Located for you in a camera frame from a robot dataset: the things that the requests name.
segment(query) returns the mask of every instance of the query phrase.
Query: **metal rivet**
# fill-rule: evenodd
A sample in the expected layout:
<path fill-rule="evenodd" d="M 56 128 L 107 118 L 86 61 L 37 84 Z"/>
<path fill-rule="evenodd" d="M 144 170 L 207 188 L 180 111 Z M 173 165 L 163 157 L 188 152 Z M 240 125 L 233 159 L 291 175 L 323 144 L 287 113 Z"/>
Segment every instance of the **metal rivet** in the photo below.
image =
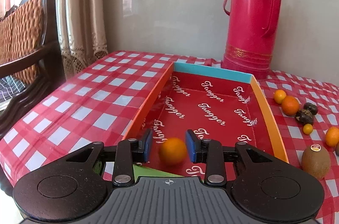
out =
<path fill-rule="evenodd" d="M 207 180 L 211 183 L 221 183 L 224 178 L 221 175 L 213 174 L 207 177 Z"/>
<path fill-rule="evenodd" d="M 131 181 L 131 177 L 129 175 L 126 174 L 121 174 L 118 175 L 114 178 L 114 181 L 119 183 L 119 184 L 123 184 L 123 183 L 128 183 L 129 181 Z"/>

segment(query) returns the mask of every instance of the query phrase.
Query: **small orange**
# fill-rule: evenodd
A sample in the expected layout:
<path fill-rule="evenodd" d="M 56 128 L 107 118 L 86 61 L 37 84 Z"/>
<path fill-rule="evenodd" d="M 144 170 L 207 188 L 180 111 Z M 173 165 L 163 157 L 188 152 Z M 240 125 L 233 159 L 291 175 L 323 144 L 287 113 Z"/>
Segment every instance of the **small orange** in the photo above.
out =
<path fill-rule="evenodd" d="M 302 128 L 302 132 L 305 133 L 306 135 L 310 135 L 313 131 L 313 126 L 311 124 L 306 124 Z"/>
<path fill-rule="evenodd" d="M 299 102 L 295 97 L 286 96 L 282 100 L 281 109 L 287 116 L 293 116 L 299 111 Z"/>
<path fill-rule="evenodd" d="M 274 92 L 274 100 L 277 104 L 281 104 L 283 99 L 286 97 L 286 92 L 284 90 L 277 90 Z"/>
<path fill-rule="evenodd" d="M 179 138 L 169 138 L 159 148 L 159 158 L 167 166 L 174 166 L 187 156 L 185 143 Z"/>
<path fill-rule="evenodd" d="M 335 147 L 339 142 L 339 128 L 330 127 L 326 132 L 325 142 L 329 147 Z"/>

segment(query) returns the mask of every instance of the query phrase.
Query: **crosshair mark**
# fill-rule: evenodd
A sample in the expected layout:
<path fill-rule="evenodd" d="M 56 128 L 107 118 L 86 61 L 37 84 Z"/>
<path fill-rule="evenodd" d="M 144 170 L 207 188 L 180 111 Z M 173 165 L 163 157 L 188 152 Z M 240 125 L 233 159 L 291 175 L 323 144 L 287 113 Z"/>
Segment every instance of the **crosshair mark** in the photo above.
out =
<path fill-rule="evenodd" d="M 171 179 L 168 179 L 168 180 L 166 180 L 166 181 L 164 181 L 164 183 L 166 183 L 167 185 L 172 185 L 173 183 L 175 183 L 173 180 L 171 180 Z"/>

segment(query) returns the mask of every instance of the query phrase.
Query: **kiwi sticker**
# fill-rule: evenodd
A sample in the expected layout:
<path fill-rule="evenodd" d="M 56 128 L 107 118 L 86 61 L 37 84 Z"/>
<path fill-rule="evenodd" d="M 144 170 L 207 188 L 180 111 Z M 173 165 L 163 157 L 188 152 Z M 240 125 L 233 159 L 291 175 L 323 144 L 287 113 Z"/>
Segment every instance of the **kiwi sticker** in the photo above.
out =
<path fill-rule="evenodd" d="M 311 145 L 311 150 L 313 150 L 313 151 L 320 151 L 321 150 L 321 146 L 318 145 L 318 144 Z"/>

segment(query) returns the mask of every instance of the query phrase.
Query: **red and white checkered tablecloth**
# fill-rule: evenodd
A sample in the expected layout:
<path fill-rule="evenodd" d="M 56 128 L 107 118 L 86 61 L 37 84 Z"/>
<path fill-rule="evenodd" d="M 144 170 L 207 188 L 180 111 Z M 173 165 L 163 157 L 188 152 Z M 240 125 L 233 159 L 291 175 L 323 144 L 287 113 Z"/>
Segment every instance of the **red and white checkered tablecloth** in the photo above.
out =
<path fill-rule="evenodd" d="M 220 67 L 220 61 L 195 57 L 117 51 L 67 81 L 24 116 L 0 141 L 0 164 L 14 185 L 19 178 L 92 141 L 115 145 L 126 133 L 140 105 L 171 62 Z M 339 121 L 338 88 L 330 83 L 273 71 L 261 81 L 285 144 L 289 162 L 299 167 L 307 145 L 322 146 L 325 133 Z M 314 131 L 302 133 L 295 119 L 284 115 L 274 102 L 276 89 L 284 89 L 300 104 L 318 106 Z M 339 157 L 328 148 L 332 168 L 321 180 L 325 201 L 320 223 L 339 223 Z M 104 178 L 111 177 L 108 163 Z"/>

